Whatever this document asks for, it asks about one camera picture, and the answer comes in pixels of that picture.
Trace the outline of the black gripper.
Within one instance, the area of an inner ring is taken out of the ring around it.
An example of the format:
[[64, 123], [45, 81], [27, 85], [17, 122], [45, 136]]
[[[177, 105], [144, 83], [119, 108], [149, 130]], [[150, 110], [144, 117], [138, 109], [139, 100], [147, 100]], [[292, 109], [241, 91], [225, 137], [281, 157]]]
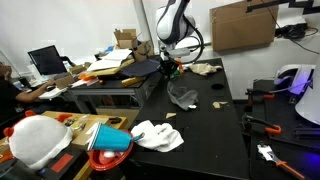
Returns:
[[174, 73], [179, 65], [179, 62], [176, 61], [176, 58], [183, 56], [188, 56], [190, 50], [188, 48], [178, 48], [178, 49], [169, 49], [165, 47], [160, 49], [160, 65], [158, 70], [163, 74], [167, 75], [166, 80], [170, 82], [172, 79], [172, 73]]

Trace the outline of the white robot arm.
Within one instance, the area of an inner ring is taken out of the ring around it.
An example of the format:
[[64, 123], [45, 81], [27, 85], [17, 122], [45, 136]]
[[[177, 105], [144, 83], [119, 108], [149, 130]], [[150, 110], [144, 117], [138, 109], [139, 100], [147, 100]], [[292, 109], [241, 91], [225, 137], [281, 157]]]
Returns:
[[[200, 31], [196, 28], [195, 19], [185, 14], [190, 0], [168, 0], [167, 5], [156, 12], [156, 34], [160, 54], [158, 71], [167, 79], [170, 79], [180, 65], [176, 58], [188, 56], [191, 52], [199, 50], [198, 55], [189, 64], [195, 63], [203, 53], [204, 40]], [[177, 48], [176, 45], [193, 33], [198, 45], [195, 49]]]

